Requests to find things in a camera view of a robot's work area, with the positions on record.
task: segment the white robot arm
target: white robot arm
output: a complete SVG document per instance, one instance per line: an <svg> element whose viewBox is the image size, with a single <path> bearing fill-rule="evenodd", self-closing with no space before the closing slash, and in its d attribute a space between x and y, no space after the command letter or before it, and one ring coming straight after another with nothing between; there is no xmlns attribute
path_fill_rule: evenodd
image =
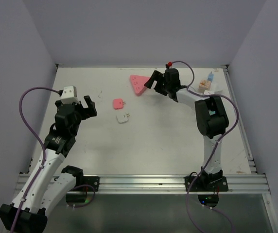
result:
<svg viewBox="0 0 278 233"><path fill-rule="evenodd" d="M167 67L164 74L155 70L145 86L152 88L154 82L156 82L154 87L156 92L165 96L168 95L174 101L186 104L195 110L197 127L204 137L204 161L202 165L204 167L212 155L216 140L226 132L229 125L221 98L219 96L205 97L190 92L186 86L180 84L179 72L175 68ZM219 187L220 182L226 182L221 166L220 144L219 142L213 157L194 184L194 190L191 191L213 192L216 187ZM222 191L228 191L227 185L222 185L222 187Z"/></svg>
<svg viewBox="0 0 278 233"><path fill-rule="evenodd" d="M59 94L60 100L55 103L55 123L44 142L45 161L42 152L23 189L10 205L3 204L0 208L0 217L7 230L15 225L14 231L17 233L42 233L47 217L58 202L75 186L83 184L83 170L67 166L48 188L53 175L75 143L81 121L97 115L95 103L89 96L84 96L88 108L83 108L74 86L65 87Z"/></svg>
<svg viewBox="0 0 278 233"><path fill-rule="evenodd" d="M180 89L176 93L177 96L177 102L183 103L189 107L191 107L193 110L195 110L195 103L200 100L207 100L209 97L199 97L196 96L190 92L187 91L186 88ZM214 136L213 138L209 138L208 136L204 136L204 166L209 159L212 149L215 146L216 140L219 138L219 136ZM221 143L219 143L219 146L217 147L217 150L214 153L213 159L210 160L207 167L205 168L205 172L207 174L214 174L218 173L220 170L222 170L221 166Z"/></svg>

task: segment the black mounting bracket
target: black mounting bracket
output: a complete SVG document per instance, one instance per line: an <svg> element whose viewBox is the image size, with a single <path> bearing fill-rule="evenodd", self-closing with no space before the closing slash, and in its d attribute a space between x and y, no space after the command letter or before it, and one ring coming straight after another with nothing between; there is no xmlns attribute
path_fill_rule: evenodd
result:
<svg viewBox="0 0 278 233"><path fill-rule="evenodd" d="M82 183L81 184L88 184L92 187L94 187L95 191L98 192L99 190L99 184L100 184L100 177L99 176L83 176ZM83 192L82 194L67 194L66 195L66 201L72 202L72 203L84 203L86 200L86 194L84 194L84 189L80 188L76 191Z"/></svg>
<svg viewBox="0 0 278 233"><path fill-rule="evenodd" d="M192 176L191 174L184 178L184 182L185 182L184 185L186 191L188 191L190 184L196 177L196 176ZM214 180L208 180L207 176L205 174L202 174L199 178L197 178L197 180L192 185L190 190L190 192L215 192L215 191L219 191L219 192L228 191L226 177L222 176L222 174L218 179L214 179Z"/></svg>

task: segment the gray wall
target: gray wall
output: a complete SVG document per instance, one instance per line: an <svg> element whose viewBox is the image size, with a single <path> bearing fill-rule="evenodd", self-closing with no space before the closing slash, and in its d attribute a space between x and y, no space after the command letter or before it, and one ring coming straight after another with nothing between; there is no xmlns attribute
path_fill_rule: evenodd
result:
<svg viewBox="0 0 278 233"><path fill-rule="evenodd" d="M229 64L265 0L24 0L53 59L70 67Z"/></svg>
<svg viewBox="0 0 278 233"><path fill-rule="evenodd" d="M21 0L0 0L0 206L10 203L19 171L26 170L35 145L18 113L24 90L52 86L54 63ZM37 130L49 94L26 97L24 112Z"/></svg>
<svg viewBox="0 0 278 233"><path fill-rule="evenodd" d="M230 65L250 147L278 216L278 0L267 0Z"/></svg>

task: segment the purple cable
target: purple cable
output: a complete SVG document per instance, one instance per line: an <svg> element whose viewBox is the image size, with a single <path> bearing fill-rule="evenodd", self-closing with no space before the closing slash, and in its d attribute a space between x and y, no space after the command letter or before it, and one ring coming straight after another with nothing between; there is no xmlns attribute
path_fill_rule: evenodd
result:
<svg viewBox="0 0 278 233"><path fill-rule="evenodd" d="M216 144L215 144L215 146L214 146L214 148L213 148L213 150L212 150L212 152L211 152L210 157L208 158L208 160L207 160L207 162L205 163L205 165L202 167L201 171L200 171L200 172L197 174L197 176L192 180L192 182L191 182L191 184L190 184L190 186L189 186L189 188L188 188L188 191L187 191L187 195L186 195L186 208L187 208L188 216L189 216L191 222L193 223L193 225L194 225L200 232L205 233L205 231L204 231L203 229L201 229L201 228L195 223L195 221L194 221L193 218L192 218L191 211L190 211L190 209L189 209L189 193L190 193L190 190L191 190L193 184L195 183L195 181L198 179L198 177L200 177L200 175L203 173L203 171L204 171L205 168L207 167L208 163L209 163L210 160L212 159L212 157L213 157L213 155L214 155L214 153L215 153L215 151L216 151L216 149L217 149L217 146L219 145L219 143L220 143L220 141L222 140L222 138L224 138L227 134L229 134L229 133L236 127L236 125L238 124L238 121L239 121L239 112L238 112L238 108L237 108L237 106L235 105L235 103L234 103L229 97L227 97L227 96L220 95L220 94L201 95L201 94L199 94L199 93L196 93L196 92L193 92L193 91L189 90L190 86L192 85L192 83L194 82L194 79L195 79L195 74L194 74L193 69L191 68L191 66L190 66L189 64L187 64L187 63L185 63L185 62L183 62L183 61L174 61L174 62L172 62L172 63L173 63L173 64L174 64L174 63L183 63L183 64L185 64L187 67L189 67L190 70L192 71L193 79L192 79L192 82L187 86L187 91L188 91L188 92L192 93L193 95L199 96L199 97L219 96L219 97L221 97L221 98L225 98L226 100L228 100L228 101L233 105L234 110L235 110L235 113L236 113L236 120L235 120L233 126L232 126L228 131L226 131L223 135L221 135L221 136L217 139ZM221 215L223 215L223 216L229 221L229 223L230 223L230 225L231 225L231 233L235 233L235 232L236 232L235 227L234 227L234 224L233 224L232 220L229 218L229 216L227 216L224 212L222 212L222 211L220 211L220 210L218 210L218 209L213 208L212 210L213 210L213 211L216 211L216 212L218 212L218 213L220 213Z"/></svg>
<svg viewBox="0 0 278 233"><path fill-rule="evenodd" d="M74 207L74 208L85 207L85 206L91 204L91 202L95 199L96 190L95 190L95 188L94 188L93 186L88 185L88 184L83 184L83 185L76 186L76 187L74 187L73 189L71 189L70 191L74 191L74 190L76 190L76 189L78 189L78 188L83 188L83 187L88 187L88 188L91 188L91 189L92 189L92 191L94 192L93 195L92 195L92 198L91 198L91 200L90 200L88 203L85 203L85 204L83 204L83 205L73 205L72 207Z"/></svg>
<svg viewBox="0 0 278 233"><path fill-rule="evenodd" d="M38 142L40 143L41 145L41 148L43 150L43 159L42 159L42 162L41 162L41 165L44 165L45 163L45 159L46 159L46 152L45 152L45 147L44 147L44 144L42 142L42 140L40 139L40 137L36 134L36 132L32 129L32 127L28 124L26 118L24 117L23 115L23 112L22 112L22 101L23 101L23 98L30 92L30 91L33 91L33 90L39 90L39 89L42 89L42 90L48 90L48 91L52 91L52 92L56 92L57 94L58 91L56 90L53 90L53 89L50 89L50 88L47 88L47 87L33 87L29 90L26 90L22 96L20 97L20 100L19 100L19 113L20 113L20 116L21 116L21 119L23 121L23 123L27 126L27 128L31 131L31 133L36 137L36 139L38 140ZM22 198L23 199L26 199L26 196L28 195L28 192L31 188L31 186L33 185L34 181L36 180L37 176L39 175L39 173L41 172L41 168L38 168L36 174L33 176L32 180L30 181L28 187L26 188ZM11 227L11 230L10 230L10 233L13 233L14 232L14 229L15 229L15 226L16 226L16 223L17 223L17 220L18 220L18 216L19 216L19 213L21 211L21 208L22 208L22 205L23 205L23 201L20 202L19 204L19 207L17 209L17 212L16 212L16 215L15 215L15 218L14 218L14 221L13 221L13 224L12 224L12 227Z"/></svg>

